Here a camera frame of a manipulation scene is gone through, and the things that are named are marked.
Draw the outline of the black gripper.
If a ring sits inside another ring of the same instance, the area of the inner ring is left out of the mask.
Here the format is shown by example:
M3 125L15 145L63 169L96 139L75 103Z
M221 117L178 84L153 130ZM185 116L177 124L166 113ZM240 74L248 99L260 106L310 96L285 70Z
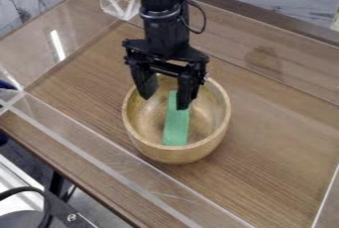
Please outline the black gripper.
M125 64L129 66L136 90L142 99L154 94L156 73L177 78L176 109L185 110L197 97L206 74L208 57L189 45L189 33L204 29L189 26L189 17L141 16L144 38L125 39Z

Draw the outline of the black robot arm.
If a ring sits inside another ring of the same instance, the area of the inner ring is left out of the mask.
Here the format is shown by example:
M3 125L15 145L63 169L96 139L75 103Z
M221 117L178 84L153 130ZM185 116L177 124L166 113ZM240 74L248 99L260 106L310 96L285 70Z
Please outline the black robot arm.
M125 39L125 64L138 95L148 99L157 90L157 73L177 79L176 109L185 110L204 84L208 56L189 45L189 33L205 28L189 26L189 5L205 12L192 0L140 0L138 16L144 38Z

